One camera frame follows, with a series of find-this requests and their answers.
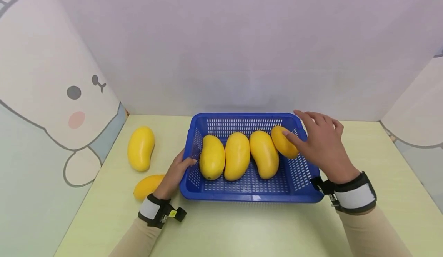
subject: hand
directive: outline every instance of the hand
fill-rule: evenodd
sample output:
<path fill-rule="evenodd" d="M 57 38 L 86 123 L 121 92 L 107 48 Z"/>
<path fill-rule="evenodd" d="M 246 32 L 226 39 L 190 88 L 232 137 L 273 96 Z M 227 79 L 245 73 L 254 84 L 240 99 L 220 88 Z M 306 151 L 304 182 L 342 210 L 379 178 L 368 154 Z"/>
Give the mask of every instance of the hand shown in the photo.
<path fill-rule="evenodd" d="M 187 167 L 192 166 L 197 161 L 192 158 L 186 158 L 183 160 L 183 154 L 185 149 L 183 149 L 172 161 L 171 166 L 167 170 L 167 173 L 160 185 L 154 192 L 154 196 L 158 199 L 170 199 L 175 190 L 177 190 L 180 181 Z"/>
<path fill-rule="evenodd" d="M 341 143 L 344 127 L 338 120 L 317 112 L 294 110 L 294 114 L 306 126 L 307 142 L 291 132 L 283 131 L 283 134 L 306 160 L 323 170 L 328 179 L 335 184 L 343 184 L 359 176 L 360 172 L 349 160 Z"/>

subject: blue plastic basket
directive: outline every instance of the blue plastic basket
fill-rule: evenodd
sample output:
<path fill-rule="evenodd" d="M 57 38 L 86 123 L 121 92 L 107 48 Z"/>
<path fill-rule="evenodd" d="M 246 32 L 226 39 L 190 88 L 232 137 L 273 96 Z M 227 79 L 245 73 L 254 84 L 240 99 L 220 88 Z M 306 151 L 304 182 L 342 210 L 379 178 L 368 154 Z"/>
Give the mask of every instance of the blue plastic basket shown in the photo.
<path fill-rule="evenodd" d="M 306 140 L 306 132 L 297 116 L 286 113 L 202 113 L 192 118 L 188 131 L 185 157 L 197 161 L 202 151 L 205 135 L 215 135 L 223 144 L 233 132 L 242 132 L 248 138 L 252 132 L 262 130 L 271 134 L 272 127 L 281 125 Z M 320 175 L 318 167 L 299 154 L 288 159 L 280 154 L 277 174 L 269 180 L 260 178 L 256 164 L 251 163 L 246 173 L 237 181 L 227 181 L 224 176 L 209 181 L 200 173 L 199 164 L 189 167 L 180 182 L 180 191 L 187 199 L 218 201 L 261 201 L 316 203 L 323 193 L 314 189 L 309 181 Z"/>

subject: bunny eye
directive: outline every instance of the bunny eye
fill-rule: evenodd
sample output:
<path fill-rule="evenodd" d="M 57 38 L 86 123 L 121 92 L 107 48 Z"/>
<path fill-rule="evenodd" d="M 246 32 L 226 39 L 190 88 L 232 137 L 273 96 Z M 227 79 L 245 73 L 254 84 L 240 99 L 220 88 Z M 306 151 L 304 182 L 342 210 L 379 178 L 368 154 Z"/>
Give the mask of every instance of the bunny eye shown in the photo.
<path fill-rule="evenodd" d="M 70 99 L 76 100 L 82 95 L 82 90 L 77 86 L 70 86 L 68 90 L 66 90 L 66 94 Z"/>

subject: finger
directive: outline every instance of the finger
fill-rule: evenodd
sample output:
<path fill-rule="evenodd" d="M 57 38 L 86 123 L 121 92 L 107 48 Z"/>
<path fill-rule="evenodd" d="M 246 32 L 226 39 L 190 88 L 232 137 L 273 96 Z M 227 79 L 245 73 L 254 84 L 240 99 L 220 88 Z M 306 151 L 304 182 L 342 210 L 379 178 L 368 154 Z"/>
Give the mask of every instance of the finger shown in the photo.
<path fill-rule="evenodd" d="M 311 131 L 312 129 L 317 127 L 315 122 L 312 121 L 311 117 L 309 115 L 305 114 L 304 112 L 294 110 L 294 114 L 297 115 L 300 118 L 300 120 L 303 121 L 304 125 L 306 126 L 306 130 L 308 131 L 308 134 L 309 134 L 309 131 Z"/>
<path fill-rule="evenodd" d="M 340 135 L 340 137 L 341 137 L 341 135 L 343 134 L 343 129 L 345 128 L 341 123 L 340 123 L 340 121 L 338 121 L 338 120 L 332 120 L 332 123 L 333 123 L 333 125 L 335 126 L 335 132 L 337 132 L 339 135 Z"/>
<path fill-rule="evenodd" d="M 303 151 L 303 149 L 306 147 L 306 143 L 304 141 L 300 140 L 300 138 L 298 138 L 297 135 L 295 135 L 294 133 L 286 130 L 282 132 L 283 135 L 285 135 L 285 137 L 288 139 L 288 141 L 294 144 L 299 151 Z"/>
<path fill-rule="evenodd" d="M 315 120 L 315 123 L 318 126 L 326 124 L 325 118 L 323 117 L 323 114 L 320 114 L 318 112 L 305 112 L 309 117 Z"/>
<path fill-rule="evenodd" d="M 183 169 L 187 169 L 187 167 L 192 166 L 196 162 L 197 161 L 195 159 L 188 157 L 188 158 L 184 159 L 183 162 L 180 163 L 180 166 L 183 167 Z"/>
<path fill-rule="evenodd" d="M 333 122 L 332 122 L 331 117 L 329 117 L 329 116 L 327 116 L 327 115 L 323 115 L 323 118 L 325 119 L 326 124 L 329 125 L 329 126 L 331 126 L 331 127 L 333 128 Z"/>
<path fill-rule="evenodd" d="M 185 154 L 185 149 L 182 149 L 181 151 L 180 151 L 180 153 L 177 155 L 177 156 L 175 156 L 175 158 L 174 158 L 174 161 L 172 162 L 172 163 L 174 163 L 174 164 L 178 164 L 178 163 L 180 163 L 181 161 L 183 161 L 183 155 Z"/>

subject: pink cheek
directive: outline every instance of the pink cheek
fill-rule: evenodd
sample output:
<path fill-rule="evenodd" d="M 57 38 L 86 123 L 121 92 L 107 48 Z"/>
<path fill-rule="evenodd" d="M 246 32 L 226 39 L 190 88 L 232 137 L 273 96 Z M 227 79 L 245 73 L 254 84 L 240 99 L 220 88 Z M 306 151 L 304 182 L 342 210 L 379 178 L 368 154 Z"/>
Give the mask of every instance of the pink cheek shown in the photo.
<path fill-rule="evenodd" d="M 85 122 L 84 112 L 75 112 L 69 117 L 68 125 L 72 129 L 79 128 Z"/>

